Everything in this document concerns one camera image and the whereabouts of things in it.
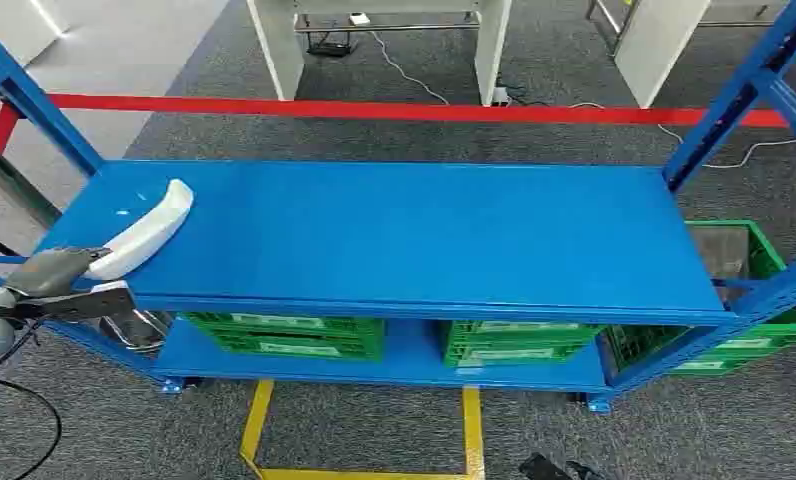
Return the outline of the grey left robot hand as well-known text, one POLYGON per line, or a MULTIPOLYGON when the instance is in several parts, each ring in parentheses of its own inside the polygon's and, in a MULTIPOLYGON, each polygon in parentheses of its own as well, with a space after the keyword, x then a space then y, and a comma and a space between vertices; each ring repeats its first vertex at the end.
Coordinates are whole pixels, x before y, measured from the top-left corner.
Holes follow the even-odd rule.
POLYGON ((89 266, 111 253, 106 247, 59 247, 29 257, 5 280, 3 286, 28 298, 67 295, 89 266))

